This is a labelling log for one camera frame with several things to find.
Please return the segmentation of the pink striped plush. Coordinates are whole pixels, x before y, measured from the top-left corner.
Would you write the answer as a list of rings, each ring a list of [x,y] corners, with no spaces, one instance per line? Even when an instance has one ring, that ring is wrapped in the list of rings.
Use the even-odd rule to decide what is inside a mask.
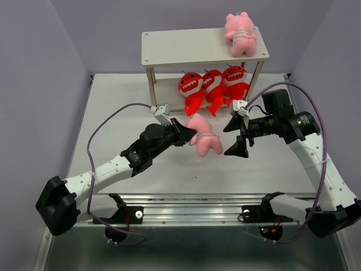
[[[196,152],[200,157],[206,157],[210,150],[217,155],[223,153],[221,135],[213,132],[212,124],[204,116],[195,113],[186,122],[186,127],[197,131],[189,141],[189,145],[196,146]]]
[[[254,23],[247,12],[226,16],[223,39],[232,41],[231,55],[234,57],[252,57],[256,53],[257,36],[254,34]]]

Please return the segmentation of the red shark plush white belly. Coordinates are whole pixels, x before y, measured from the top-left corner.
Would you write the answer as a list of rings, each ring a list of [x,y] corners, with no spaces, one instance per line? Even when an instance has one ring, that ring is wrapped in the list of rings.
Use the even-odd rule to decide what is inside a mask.
[[[229,107],[233,100],[243,100],[249,90],[245,82],[247,70],[243,65],[229,66],[222,73],[223,83],[227,86],[224,94],[224,103]]]

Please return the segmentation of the red plush purple horn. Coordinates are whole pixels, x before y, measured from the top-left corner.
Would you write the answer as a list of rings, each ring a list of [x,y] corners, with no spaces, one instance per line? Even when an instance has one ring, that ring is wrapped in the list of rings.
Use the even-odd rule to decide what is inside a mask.
[[[178,82],[178,92],[184,98],[184,111],[188,118],[198,112],[206,96],[203,86],[203,77],[196,72],[188,72]]]

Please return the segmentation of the red shark plush toy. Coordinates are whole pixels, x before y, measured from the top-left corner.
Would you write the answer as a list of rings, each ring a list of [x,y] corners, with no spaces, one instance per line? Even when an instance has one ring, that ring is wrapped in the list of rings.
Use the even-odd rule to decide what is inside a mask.
[[[217,69],[206,71],[202,79],[202,88],[206,92],[205,99],[209,103],[206,109],[216,117],[217,111],[224,104],[224,95],[227,91],[222,72]]]

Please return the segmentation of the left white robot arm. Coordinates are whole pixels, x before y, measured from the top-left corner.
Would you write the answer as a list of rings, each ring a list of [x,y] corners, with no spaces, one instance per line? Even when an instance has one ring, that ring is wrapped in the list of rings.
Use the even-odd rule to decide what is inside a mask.
[[[75,177],[49,179],[35,205],[54,236],[82,221],[80,206],[90,202],[93,193],[148,169],[157,156],[171,146],[184,146],[197,131],[172,118],[170,124],[149,124],[139,138],[109,162]]]

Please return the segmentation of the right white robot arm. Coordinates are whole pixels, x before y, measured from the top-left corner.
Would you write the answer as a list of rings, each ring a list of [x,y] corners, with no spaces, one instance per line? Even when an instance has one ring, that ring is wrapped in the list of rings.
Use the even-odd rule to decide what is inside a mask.
[[[324,238],[360,220],[360,200],[348,188],[324,149],[325,136],[312,114],[295,113],[285,89],[262,95],[266,116],[249,119],[244,100],[230,103],[232,119],[224,132],[239,130],[236,142],[225,155],[248,158],[255,138],[277,135],[289,146],[317,190],[313,202],[283,192],[265,195],[258,205],[243,206],[239,221],[250,224],[272,222],[305,223]]]

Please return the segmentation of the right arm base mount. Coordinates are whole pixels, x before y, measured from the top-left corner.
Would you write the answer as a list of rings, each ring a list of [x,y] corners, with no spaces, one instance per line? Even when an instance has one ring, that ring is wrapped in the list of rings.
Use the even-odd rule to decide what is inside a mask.
[[[293,222],[294,219],[287,216],[276,215],[270,204],[270,200],[284,195],[282,192],[266,194],[259,205],[242,206],[238,220],[243,223],[259,223],[258,231],[262,238],[267,241],[277,242],[283,236],[283,222]]]

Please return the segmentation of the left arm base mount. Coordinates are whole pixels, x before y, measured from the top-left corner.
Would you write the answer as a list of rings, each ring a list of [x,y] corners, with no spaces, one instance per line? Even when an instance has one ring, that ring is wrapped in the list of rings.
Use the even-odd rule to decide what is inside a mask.
[[[101,217],[93,219],[94,224],[102,224],[105,226],[104,234],[107,243],[115,246],[133,246],[144,243],[147,240],[145,234],[130,231],[130,224],[143,223],[144,207],[129,206],[115,193],[109,194],[108,197],[112,198],[116,203],[117,211],[109,218]],[[142,237],[142,239],[133,243],[125,243],[125,239],[131,235]]]

